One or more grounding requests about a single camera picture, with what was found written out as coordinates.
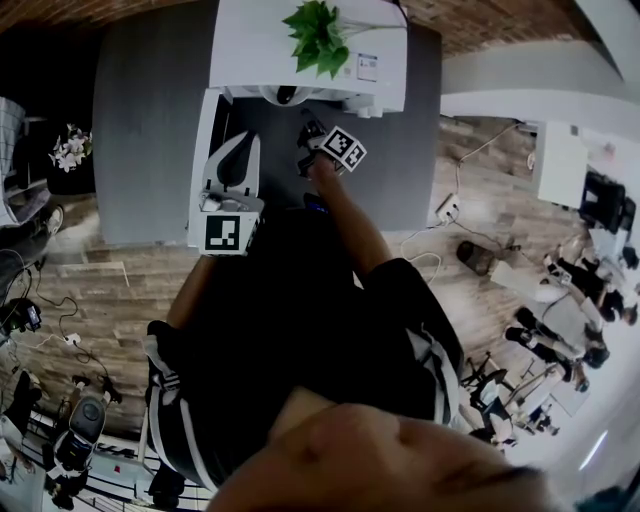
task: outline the chair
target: chair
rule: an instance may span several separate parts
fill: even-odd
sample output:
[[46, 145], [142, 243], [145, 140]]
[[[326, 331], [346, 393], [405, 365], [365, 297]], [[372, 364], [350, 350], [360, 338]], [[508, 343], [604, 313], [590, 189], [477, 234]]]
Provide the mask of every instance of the chair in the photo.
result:
[[595, 171], [589, 171], [582, 194], [580, 218], [591, 227], [601, 225], [615, 235], [623, 220], [625, 225], [633, 225], [635, 203], [626, 200], [623, 185]]
[[508, 421], [509, 423], [511, 423], [511, 426], [513, 428], [511, 415], [498, 396], [498, 388], [499, 386], [504, 386], [512, 393], [515, 391], [515, 389], [505, 382], [508, 370], [496, 370], [488, 375], [485, 375], [485, 369], [490, 359], [491, 353], [487, 352], [485, 360], [477, 369], [474, 367], [473, 362], [469, 359], [468, 363], [471, 366], [472, 373], [469, 377], [463, 379], [461, 381], [461, 384], [465, 387], [465, 389], [470, 391], [471, 407], [473, 407], [480, 413], [485, 429], [488, 432], [491, 432], [493, 435], [496, 435], [498, 433], [495, 430], [495, 425], [491, 419], [491, 416], [497, 416], [502, 420]]

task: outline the green plant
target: green plant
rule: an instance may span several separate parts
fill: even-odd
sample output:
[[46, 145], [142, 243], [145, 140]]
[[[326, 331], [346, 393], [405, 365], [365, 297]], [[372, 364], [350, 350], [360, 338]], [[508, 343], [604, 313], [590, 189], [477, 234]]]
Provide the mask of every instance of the green plant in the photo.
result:
[[298, 57], [297, 72], [317, 64], [318, 76], [331, 73], [335, 78], [349, 58], [349, 48], [338, 26], [340, 10], [329, 10], [326, 2], [312, 0], [298, 7], [297, 12], [284, 20], [295, 32], [298, 40], [293, 57]]

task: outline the label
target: label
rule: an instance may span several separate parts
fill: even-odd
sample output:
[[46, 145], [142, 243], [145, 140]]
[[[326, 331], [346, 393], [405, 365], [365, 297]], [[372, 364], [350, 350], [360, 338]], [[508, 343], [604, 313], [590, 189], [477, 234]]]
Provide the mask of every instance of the label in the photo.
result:
[[358, 54], [358, 80], [378, 81], [378, 57], [364, 53]]

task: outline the white flowers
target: white flowers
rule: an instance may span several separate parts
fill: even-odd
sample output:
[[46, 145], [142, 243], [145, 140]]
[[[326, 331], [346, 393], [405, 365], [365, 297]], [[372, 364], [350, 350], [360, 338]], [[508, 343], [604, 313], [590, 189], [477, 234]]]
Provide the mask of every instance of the white flowers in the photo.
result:
[[53, 165], [58, 164], [64, 172], [69, 172], [82, 163], [93, 151], [93, 134], [83, 133], [72, 124], [67, 125], [67, 142], [61, 143], [60, 137], [53, 147], [53, 155], [49, 155]]

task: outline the white robot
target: white robot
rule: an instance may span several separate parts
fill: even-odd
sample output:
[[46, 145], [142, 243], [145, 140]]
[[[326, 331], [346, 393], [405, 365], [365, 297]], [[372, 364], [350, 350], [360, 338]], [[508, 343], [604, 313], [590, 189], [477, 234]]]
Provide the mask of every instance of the white robot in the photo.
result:
[[260, 224], [260, 137], [242, 133], [207, 161], [202, 176], [198, 246], [205, 255], [243, 255]]

